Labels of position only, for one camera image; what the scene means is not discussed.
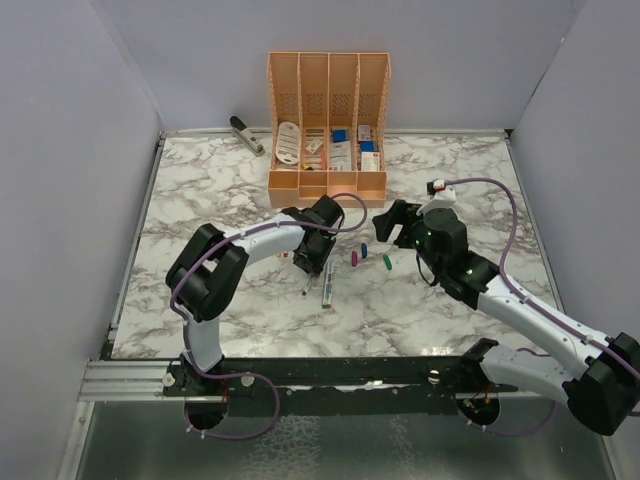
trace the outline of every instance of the white wall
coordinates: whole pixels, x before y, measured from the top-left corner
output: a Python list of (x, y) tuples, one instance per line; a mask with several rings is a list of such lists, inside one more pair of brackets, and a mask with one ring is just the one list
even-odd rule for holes
[(86, 0), (0, 6), (0, 477), (54, 478), (159, 123)]
[(462, 129), (516, 125), (583, 0), (93, 1), (169, 129), (268, 126), (272, 50), (388, 51), (388, 127)]
[[(638, 0), (588, 0), (513, 134), (515, 161), (567, 311), (636, 339), (639, 20)], [(640, 419), (628, 419), (623, 430), (635, 454)], [(640, 461), (636, 467), (640, 472)]]

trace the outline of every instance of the white marble surface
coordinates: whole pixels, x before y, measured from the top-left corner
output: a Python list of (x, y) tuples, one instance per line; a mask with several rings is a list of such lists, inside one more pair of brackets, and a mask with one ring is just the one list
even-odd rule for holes
[[(120, 318), (113, 358), (167, 358), (182, 348), (179, 318), (167, 308), (164, 277), (203, 223), (222, 230), (266, 220), (267, 153), (256, 158), (232, 137), (166, 141)], [(497, 137), (390, 137), (385, 143), (388, 199), (421, 202), (435, 178), (486, 176), (505, 182), (520, 207), (517, 242), (507, 271), (534, 294), (553, 302), (533, 228), (524, 208), (505, 142)], [(456, 187), (455, 210), (467, 224), (476, 252), (497, 262), (510, 228), (509, 203), (484, 184)], [(383, 210), (370, 211), (370, 215)], [(348, 210), (345, 225), (357, 222)], [(351, 267), (360, 243), (369, 257)], [(393, 261), (385, 267), (382, 255)], [(461, 354), (481, 337), (511, 347), (531, 346), (524, 337), (481, 313), (429, 288), (416, 269), (413, 251), (375, 241), (373, 225), (339, 235), (334, 307), (321, 308), (321, 288), (303, 297), (306, 275), (289, 258), (251, 266), (221, 317), (227, 356), (316, 357)]]

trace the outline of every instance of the stapler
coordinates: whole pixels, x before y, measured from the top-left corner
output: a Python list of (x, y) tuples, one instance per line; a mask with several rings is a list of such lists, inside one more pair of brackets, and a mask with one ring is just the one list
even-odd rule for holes
[(251, 130), (235, 115), (229, 119), (231, 123), (231, 133), (240, 140), (245, 147), (253, 152), (256, 157), (264, 153), (264, 147), (251, 133)]

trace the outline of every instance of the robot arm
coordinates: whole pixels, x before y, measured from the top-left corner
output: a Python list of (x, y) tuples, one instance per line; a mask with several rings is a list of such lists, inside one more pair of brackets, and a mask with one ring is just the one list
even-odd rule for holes
[[(278, 252), (293, 251), (294, 265), (306, 273), (322, 272), (335, 244), (335, 234), (286, 223), (297, 221), (330, 227), (343, 215), (340, 205), (327, 196), (320, 198), (311, 208), (286, 208), (273, 219), (245, 229), (259, 231), (241, 235), (238, 240), (218, 250), (208, 259), (216, 263), (213, 270), (202, 265), (189, 277), (178, 294), (177, 303), (189, 318), (189, 344), (201, 370), (209, 371), (223, 358), (218, 317), (231, 303), (246, 267)], [(274, 223), (278, 226), (259, 228)], [(240, 231), (225, 234), (211, 224), (198, 228), (167, 273), (165, 282), (171, 291), (213, 245), (237, 233)]]
[[(591, 430), (603, 435), (615, 432), (640, 400), (640, 382), (591, 341), (608, 346), (636, 370), (638, 342), (624, 333), (613, 339), (576, 322), (510, 277), (507, 284), (496, 264), (469, 250), (466, 226), (450, 208), (455, 202), (453, 188), (436, 181), (428, 191), (432, 198), (425, 205), (396, 200), (388, 212), (374, 217), (378, 241), (387, 241), (393, 227), (402, 225), (394, 244), (414, 249), (448, 295), (508, 324), (550, 354), (523, 354), (483, 339), (465, 354), (477, 363), (476, 376), (484, 377), (480, 383), (533, 391), (568, 407)], [(536, 311), (531, 301), (582, 337)]]

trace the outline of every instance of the screw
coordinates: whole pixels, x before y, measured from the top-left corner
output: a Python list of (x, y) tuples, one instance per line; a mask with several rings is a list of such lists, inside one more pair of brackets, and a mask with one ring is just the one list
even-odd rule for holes
[(255, 379), (253, 377), (242, 377), (240, 379), (240, 383), (242, 384), (243, 387), (247, 387), (249, 388), (251, 385), (253, 385), (253, 382), (255, 381)]
[(429, 383), (431, 385), (437, 385), (440, 383), (440, 372), (437, 370), (431, 370), (429, 372), (429, 376), (427, 377), (427, 380), (429, 380)]
[(162, 385), (165, 387), (173, 387), (176, 383), (176, 379), (170, 373), (166, 373), (164, 377), (162, 377)]

